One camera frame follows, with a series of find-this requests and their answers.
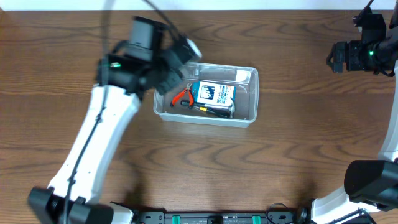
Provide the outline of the precision screwdriver set box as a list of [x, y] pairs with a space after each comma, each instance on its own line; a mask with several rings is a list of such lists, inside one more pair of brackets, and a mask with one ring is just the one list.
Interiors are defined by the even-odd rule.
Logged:
[[197, 81], [192, 83], [194, 101], [219, 108], [228, 108], [235, 100], [236, 87], [219, 83]]

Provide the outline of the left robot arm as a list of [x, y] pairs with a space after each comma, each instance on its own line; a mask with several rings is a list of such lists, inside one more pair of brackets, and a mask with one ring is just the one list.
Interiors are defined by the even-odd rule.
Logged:
[[201, 59], [198, 47], [180, 35], [162, 50], [152, 40], [130, 44], [132, 55], [113, 50], [100, 61], [98, 81], [72, 149], [47, 188], [34, 187], [28, 204], [41, 223], [132, 223], [134, 211], [117, 203], [100, 203], [110, 162], [144, 93], [165, 94], [182, 81], [180, 69]]

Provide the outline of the red black pliers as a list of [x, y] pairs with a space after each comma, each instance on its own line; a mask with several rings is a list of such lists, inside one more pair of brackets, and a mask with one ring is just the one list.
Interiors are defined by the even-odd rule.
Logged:
[[178, 100], [181, 100], [185, 95], [189, 97], [188, 107], [193, 108], [194, 98], [192, 95], [192, 83], [187, 83], [186, 87], [178, 94], [176, 94], [172, 101], [170, 102], [170, 106], [174, 107]]

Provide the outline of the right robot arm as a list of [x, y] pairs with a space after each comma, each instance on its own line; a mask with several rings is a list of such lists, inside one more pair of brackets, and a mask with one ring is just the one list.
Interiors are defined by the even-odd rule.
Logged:
[[[397, 29], [363, 30], [360, 41], [337, 42], [326, 59], [335, 73], [347, 64], [349, 71], [364, 70], [394, 77], [397, 73]], [[315, 199], [303, 210], [299, 223], [343, 223], [371, 212], [397, 208], [397, 101], [384, 143], [376, 160], [353, 161], [343, 186]]]

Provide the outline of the black yellow screwdriver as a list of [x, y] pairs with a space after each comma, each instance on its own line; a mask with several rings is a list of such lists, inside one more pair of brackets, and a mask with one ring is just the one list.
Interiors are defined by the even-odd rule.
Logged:
[[190, 104], [190, 102], [188, 100], [182, 100], [180, 102], [180, 104], [182, 106], [187, 106], [189, 108], [193, 108], [199, 111], [202, 111], [205, 114], [210, 114], [213, 116], [216, 116], [218, 118], [230, 118], [231, 117], [231, 112], [227, 111], [227, 110], [221, 110], [218, 108], [214, 108], [214, 107], [210, 107], [210, 106], [206, 106], [203, 103], [196, 103], [194, 102], [192, 105]]

